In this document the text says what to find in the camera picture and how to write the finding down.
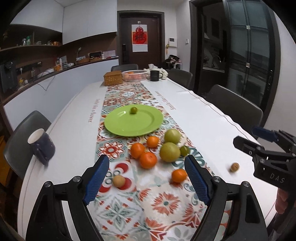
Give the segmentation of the person's right hand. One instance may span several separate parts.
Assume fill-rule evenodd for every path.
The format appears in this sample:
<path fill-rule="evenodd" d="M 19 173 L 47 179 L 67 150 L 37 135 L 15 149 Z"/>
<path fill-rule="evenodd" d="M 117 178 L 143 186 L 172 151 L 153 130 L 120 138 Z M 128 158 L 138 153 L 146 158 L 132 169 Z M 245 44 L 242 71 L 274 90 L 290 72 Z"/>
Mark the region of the person's right hand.
<path fill-rule="evenodd" d="M 275 209 L 278 214 L 283 214 L 288 207 L 289 194 L 282 189 L 277 190 L 277 196 L 275 201 Z"/>

